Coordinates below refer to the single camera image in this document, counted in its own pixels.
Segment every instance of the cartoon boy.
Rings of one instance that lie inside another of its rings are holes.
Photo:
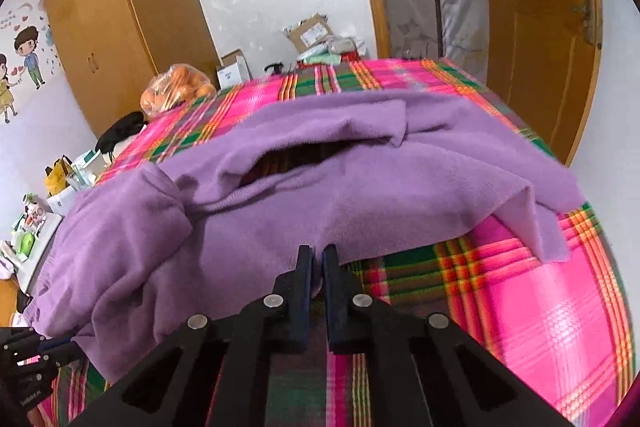
[[[34,53],[37,45],[38,30],[36,26],[27,26],[15,36],[15,52],[20,55],[20,57],[24,57],[24,69],[29,71],[31,80],[33,80],[33,83],[36,85],[36,89],[40,89],[40,85],[44,86],[44,80],[38,67],[38,55]],[[20,72],[20,77],[22,77],[23,73],[24,70]]]

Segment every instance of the bed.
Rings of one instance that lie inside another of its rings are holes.
[[[174,108],[149,124],[99,183],[221,136],[270,103],[363,89],[464,96],[551,154],[504,103],[452,63],[370,60],[254,80]],[[271,168],[265,165],[261,175]],[[349,269],[370,295],[402,311],[447,312],[575,425],[601,426],[635,375],[630,314],[593,209],[585,204],[560,222],[571,252],[563,264],[540,264],[489,217],[462,237]],[[312,315],[303,364],[294,357],[273,360],[266,425],[371,425],[364,356],[327,352],[322,306],[315,304]],[[107,387],[87,360],[65,368],[53,397],[42,404],[44,416],[66,425]]]

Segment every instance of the metal screw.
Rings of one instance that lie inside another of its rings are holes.
[[[447,315],[442,313],[434,313],[429,317],[429,324],[432,328],[436,328],[437,330],[443,330],[447,326],[449,326],[449,319]]]
[[[373,304],[373,299],[366,293],[358,293],[352,300],[358,308],[368,308]]]
[[[271,295],[267,295],[262,302],[264,302],[264,305],[267,306],[267,308],[277,308],[282,306],[284,298],[282,295],[272,293]]]
[[[207,325],[207,322],[209,322],[209,319],[207,317],[205,317],[204,315],[196,314],[189,317],[189,320],[187,320],[187,326],[192,330],[201,330],[202,328],[204,328],[204,326]]]

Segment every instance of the purple sweater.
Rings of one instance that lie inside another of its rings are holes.
[[[320,164],[239,188],[266,152],[346,140]],[[346,263],[430,245],[498,217],[543,262],[568,257],[570,172],[463,98],[386,90],[276,103],[234,130],[87,191],[25,315],[108,380],[191,314],[234,314],[292,269],[299,245]]]

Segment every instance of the yellow bag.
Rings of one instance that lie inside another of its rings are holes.
[[[49,191],[49,198],[60,194],[69,186],[66,177],[71,173],[71,160],[67,156],[62,156],[53,163],[53,168],[45,169],[47,177],[44,179],[44,185]]]

